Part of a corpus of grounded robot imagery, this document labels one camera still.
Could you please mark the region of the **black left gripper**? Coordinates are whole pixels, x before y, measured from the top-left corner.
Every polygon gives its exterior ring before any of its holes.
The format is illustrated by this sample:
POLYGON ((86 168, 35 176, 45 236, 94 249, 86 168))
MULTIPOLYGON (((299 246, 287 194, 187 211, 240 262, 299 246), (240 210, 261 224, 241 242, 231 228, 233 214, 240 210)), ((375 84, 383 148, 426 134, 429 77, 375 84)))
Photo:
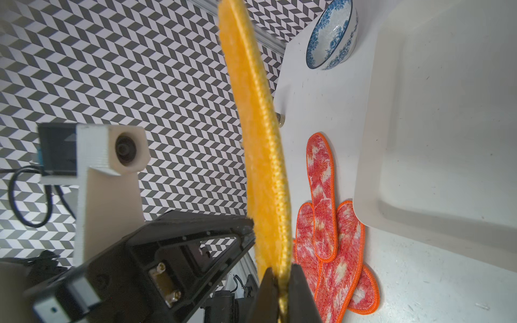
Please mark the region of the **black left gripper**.
POLYGON ((170 211, 24 295, 41 322, 186 322, 254 245, 253 226, 170 211))

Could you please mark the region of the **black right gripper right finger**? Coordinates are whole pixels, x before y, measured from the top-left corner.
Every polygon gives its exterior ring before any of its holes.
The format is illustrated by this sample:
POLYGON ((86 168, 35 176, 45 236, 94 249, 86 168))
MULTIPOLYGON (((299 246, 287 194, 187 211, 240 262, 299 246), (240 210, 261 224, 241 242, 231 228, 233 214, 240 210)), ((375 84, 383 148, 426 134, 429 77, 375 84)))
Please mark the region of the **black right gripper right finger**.
POLYGON ((304 271, 301 266, 297 264, 292 264, 289 278, 288 322, 322 322, 304 271))

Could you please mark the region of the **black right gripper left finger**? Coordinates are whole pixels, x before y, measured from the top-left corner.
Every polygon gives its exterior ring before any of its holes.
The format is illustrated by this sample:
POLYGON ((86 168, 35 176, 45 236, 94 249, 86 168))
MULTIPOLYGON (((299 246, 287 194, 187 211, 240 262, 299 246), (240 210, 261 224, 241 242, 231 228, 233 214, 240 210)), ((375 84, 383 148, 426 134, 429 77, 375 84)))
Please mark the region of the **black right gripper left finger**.
POLYGON ((279 319, 279 287, 273 269, 265 271, 258 293, 250 307, 246 322, 276 323, 279 319))

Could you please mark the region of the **yellow fleece insole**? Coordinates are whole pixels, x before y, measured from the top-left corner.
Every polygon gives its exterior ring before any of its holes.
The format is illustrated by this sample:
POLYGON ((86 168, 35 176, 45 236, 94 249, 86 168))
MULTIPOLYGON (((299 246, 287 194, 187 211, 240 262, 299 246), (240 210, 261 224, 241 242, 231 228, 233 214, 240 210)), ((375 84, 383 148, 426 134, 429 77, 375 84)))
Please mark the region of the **yellow fleece insole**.
POLYGON ((247 177, 247 215, 254 222, 259 276, 271 271, 277 282, 274 322, 288 321, 291 271, 291 205, 280 126, 268 79, 243 1, 221 1, 219 39, 240 124, 247 177))

